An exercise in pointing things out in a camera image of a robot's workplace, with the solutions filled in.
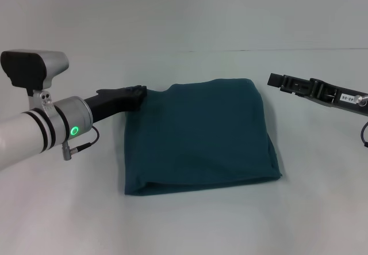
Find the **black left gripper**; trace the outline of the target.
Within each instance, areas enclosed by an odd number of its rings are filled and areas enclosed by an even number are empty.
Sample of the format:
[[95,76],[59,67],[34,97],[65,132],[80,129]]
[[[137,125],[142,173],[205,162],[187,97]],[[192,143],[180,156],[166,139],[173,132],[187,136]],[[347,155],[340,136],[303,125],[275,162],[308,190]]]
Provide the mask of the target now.
[[93,123],[96,123],[117,113],[138,111],[146,96],[147,87],[137,85],[97,90],[97,95],[85,102],[92,112]]

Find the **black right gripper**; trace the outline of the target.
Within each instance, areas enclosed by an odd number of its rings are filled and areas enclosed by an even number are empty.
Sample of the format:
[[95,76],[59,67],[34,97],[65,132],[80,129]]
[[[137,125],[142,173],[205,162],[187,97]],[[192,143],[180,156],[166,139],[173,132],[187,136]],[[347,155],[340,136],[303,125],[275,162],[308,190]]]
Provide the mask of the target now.
[[311,78],[308,81],[274,73],[270,74],[267,84],[285,93],[294,93],[300,97],[309,96],[311,101],[320,105],[367,116],[367,104],[360,106],[354,102],[355,96],[366,96],[367,93],[364,92],[331,85],[318,79]]

